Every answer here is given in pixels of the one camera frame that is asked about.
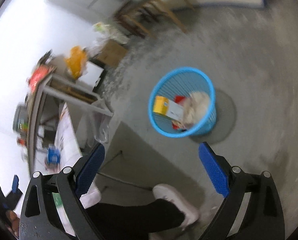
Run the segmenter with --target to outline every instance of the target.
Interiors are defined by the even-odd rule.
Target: orange plastic bag
[[[78,79],[86,67],[87,53],[80,46],[75,46],[70,50],[70,57],[66,58],[65,61],[71,75],[74,79]]]

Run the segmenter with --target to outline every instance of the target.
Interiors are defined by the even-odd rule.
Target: concrete floor
[[[245,172],[271,172],[289,236],[298,225],[298,0],[268,0],[262,10],[206,7],[177,15],[188,34],[162,20],[152,27],[157,39],[133,39],[103,83],[102,95],[115,112],[106,160],[123,151],[103,171],[144,186],[175,186],[200,209],[199,225],[183,236],[197,239],[223,200],[198,158],[198,143],[206,140]],[[202,70],[217,90],[219,120],[210,135],[172,139],[150,125],[149,94],[179,66]],[[150,192],[144,195],[129,204],[152,200]],[[103,201],[122,200],[104,194]]]

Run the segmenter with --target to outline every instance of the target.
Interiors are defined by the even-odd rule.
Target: plastic bag
[[[126,35],[110,24],[98,22],[93,25],[93,29],[95,32],[100,32],[101,34],[108,36],[110,39],[115,40],[120,44],[127,44],[129,41],[129,38]]]
[[[70,57],[65,58],[65,62],[74,79],[78,79],[86,68],[87,53],[80,46],[75,46],[70,50]]]
[[[109,110],[104,99],[99,99],[92,103],[92,105]],[[111,118],[111,116],[95,111],[86,112],[82,116],[76,131],[79,146],[85,148],[87,144],[89,147],[92,147],[95,140],[100,143],[108,143],[109,122]]]
[[[109,34],[95,32],[92,45],[89,47],[89,50],[88,50],[90,57],[95,57],[97,54],[99,54],[109,39],[110,39]]]
[[[105,100],[100,99],[92,103],[93,106],[109,110],[107,107]],[[109,142],[109,122],[111,120],[111,116],[106,114],[97,113],[95,111],[89,112],[90,123],[92,127],[92,134],[94,139],[100,143],[108,143]],[[93,140],[87,140],[87,144],[92,147]]]

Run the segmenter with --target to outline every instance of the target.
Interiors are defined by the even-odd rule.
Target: white sneaker
[[[153,195],[156,199],[162,198],[174,204],[185,215],[185,219],[180,225],[185,229],[193,224],[199,218],[199,211],[192,206],[174,187],[167,184],[158,184],[154,186]]]

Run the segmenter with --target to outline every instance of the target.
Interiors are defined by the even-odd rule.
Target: cardboard box
[[[109,40],[96,59],[111,67],[117,67],[127,52],[119,43]]]

